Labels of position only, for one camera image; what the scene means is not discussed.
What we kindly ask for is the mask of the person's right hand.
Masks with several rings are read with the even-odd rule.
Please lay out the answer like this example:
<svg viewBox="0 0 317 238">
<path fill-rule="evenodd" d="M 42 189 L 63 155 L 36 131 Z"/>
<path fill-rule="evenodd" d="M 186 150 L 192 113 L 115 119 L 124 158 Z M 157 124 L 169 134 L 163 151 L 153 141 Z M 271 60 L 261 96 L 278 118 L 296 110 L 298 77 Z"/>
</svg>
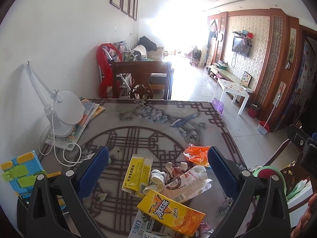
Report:
<svg viewBox="0 0 317 238">
<path fill-rule="evenodd" d="M 306 209 L 303 216 L 300 218 L 296 228 L 292 231 L 290 238 L 297 237 L 301 233 L 303 228 L 306 226 L 307 222 L 310 220 L 310 218 L 312 216 L 311 211 L 312 211 L 312 208 L 315 204 L 315 201 L 316 201 L 316 193 L 310 198 L 310 200 L 308 202 L 308 208 Z"/>
</svg>

